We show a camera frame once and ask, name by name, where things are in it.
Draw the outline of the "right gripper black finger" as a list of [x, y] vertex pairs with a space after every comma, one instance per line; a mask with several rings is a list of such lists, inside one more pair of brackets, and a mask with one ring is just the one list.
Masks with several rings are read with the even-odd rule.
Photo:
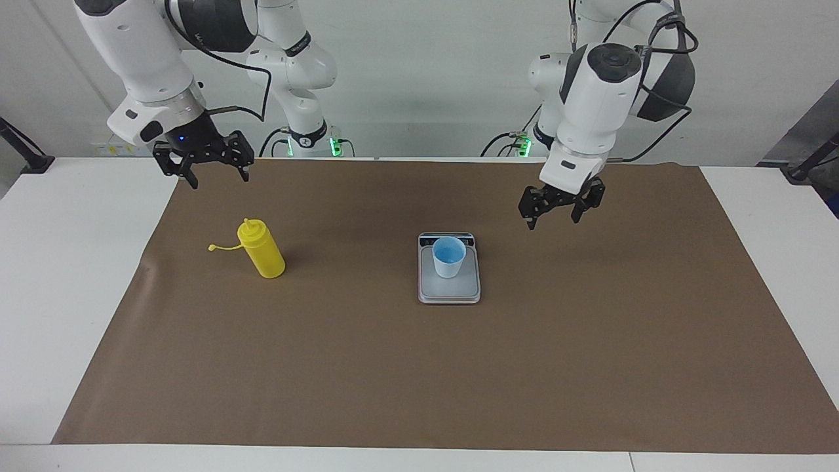
[[223, 163], [235, 167], [243, 182], [250, 179], [249, 167], [254, 164], [255, 156], [248, 138], [243, 132], [235, 130], [223, 138]]
[[182, 178], [193, 190], [198, 189], [198, 179], [191, 169], [193, 164], [192, 153], [186, 153], [183, 156], [170, 144], [155, 144], [153, 146], [153, 158], [155, 158], [165, 176]]

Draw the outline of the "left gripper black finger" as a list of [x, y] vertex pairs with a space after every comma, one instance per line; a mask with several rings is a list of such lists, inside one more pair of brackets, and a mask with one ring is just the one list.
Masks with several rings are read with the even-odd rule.
[[572, 221], [578, 224], [585, 212], [600, 206], [606, 186], [602, 180], [590, 180], [584, 188], [585, 192], [577, 195], [572, 210]]
[[547, 212], [548, 204], [545, 200], [543, 188], [526, 186], [518, 203], [518, 211], [528, 230], [535, 230], [537, 219]]

